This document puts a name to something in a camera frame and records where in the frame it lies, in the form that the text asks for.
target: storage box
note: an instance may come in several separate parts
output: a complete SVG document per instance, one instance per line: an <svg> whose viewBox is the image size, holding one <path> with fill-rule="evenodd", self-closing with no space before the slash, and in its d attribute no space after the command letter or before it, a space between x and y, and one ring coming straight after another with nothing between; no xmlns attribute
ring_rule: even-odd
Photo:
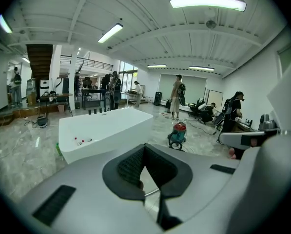
<svg viewBox="0 0 291 234"><path fill-rule="evenodd" d="M30 95L27 96L27 100L28 100L28 105L29 106L34 106L36 105L37 101L36 101L36 92L32 92Z"/></svg>

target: trash bin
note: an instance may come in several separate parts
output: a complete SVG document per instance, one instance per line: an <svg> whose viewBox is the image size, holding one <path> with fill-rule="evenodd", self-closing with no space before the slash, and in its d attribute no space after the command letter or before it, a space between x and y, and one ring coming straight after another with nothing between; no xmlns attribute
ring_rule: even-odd
<svg viewBox="0 0 291 234"><path fill-rule="evenodd" d="M59 105L58 106L58 111L61 113L64 113L64 105Z"/></svg>

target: fluorescent ceiling light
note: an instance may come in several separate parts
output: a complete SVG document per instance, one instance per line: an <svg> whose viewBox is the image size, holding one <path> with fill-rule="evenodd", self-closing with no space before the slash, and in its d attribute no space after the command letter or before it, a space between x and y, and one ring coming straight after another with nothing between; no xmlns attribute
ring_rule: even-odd
<svg viewBox="0 0 291 234"><path fill-rule="evenodd" d="M167 67L165 64L153 64L153 65L147 65L148 68L165 68Z"/></svg>
<svg viewBox="0 0 291 234"><path fill-rule="evenodd" d="M115 24L115 26L111 28L108 32L106 32L97 42L104 43L108 38L116 34L123 27L124 26L122 26L120 23Z"/></svg>
<svg viewBox="0 0 291 234"><path fill-rule="evenodd" d="M4 18L3 18L2 15L0 15L0 26L1 26L1 28L2 28L5 32L7 32L7 33L9 33L9 34L12 33L12 30L10 29L9 25L8 25L7 22L4 20Z"/></svg>
<svg viewBox="0 0 291 234"><path fill-rule="evenodd" d="M30 63L29 59L27 59L27 58L25 58L25 57L23 57L22 59L23 59L24 61Z"/></svg>
<svg viewBox="0 0 291 234"><path fill-rule="evenodd" d="M173 8L188 6L215 6L238 11L245 11L246 3L243 0L170 0Z"/></svg>
<svg viewBox="0 0 291 234"><path fill-rule="evenodd" d="M209 70L209 71L213 71L214 68L205 68L205 67L197 67L197 66L190 66L190 68L192 69L201 69L201 70Z"/></svg>

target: marble floor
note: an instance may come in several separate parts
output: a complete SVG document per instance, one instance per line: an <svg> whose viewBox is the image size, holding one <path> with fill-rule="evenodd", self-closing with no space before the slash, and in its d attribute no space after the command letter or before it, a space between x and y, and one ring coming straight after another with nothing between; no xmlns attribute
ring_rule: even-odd
<svg viewBox="0 0 291 234"><path fill-rule="evenodd" d="M177 121L171 120L170 114L162 114L166 110L164 106L141 104L139 110L154 116L148 143L167 146L167 135ZM73 112L75 116L87 113L82 109ZM56 150L58 122L63 117L70 117L68 111L63 114L50 113L49 123L45 128L33 128L31 122L24 125L28 119L35 121L36 116L16 119L10 125L0 127L0 191L14 202L18 202L28 191L67 165ZM180 120L187 123L184 151L228 158L228 148L216 142L218 133L212 135L215 128L211 122L204 126L188 117L185 112L180 112ZM141 181L145 193L157 188L146 168L141 174ZM159 192L146 198L145 209L153 218L156 218L158 206Z"/></svg>

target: whiteboard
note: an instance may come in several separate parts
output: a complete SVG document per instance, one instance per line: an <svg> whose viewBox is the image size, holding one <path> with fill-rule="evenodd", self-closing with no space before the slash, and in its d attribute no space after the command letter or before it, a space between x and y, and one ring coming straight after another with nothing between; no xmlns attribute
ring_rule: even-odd
<svg viewBox="0 0 291 234"><path fill-rule="evenodd" d="M220 108L222 106L222 99L223 99L223 93L214 91L214 90L208 90L207 91L208 98L206 100L207 104L215 103L216 108Z"/></svg>

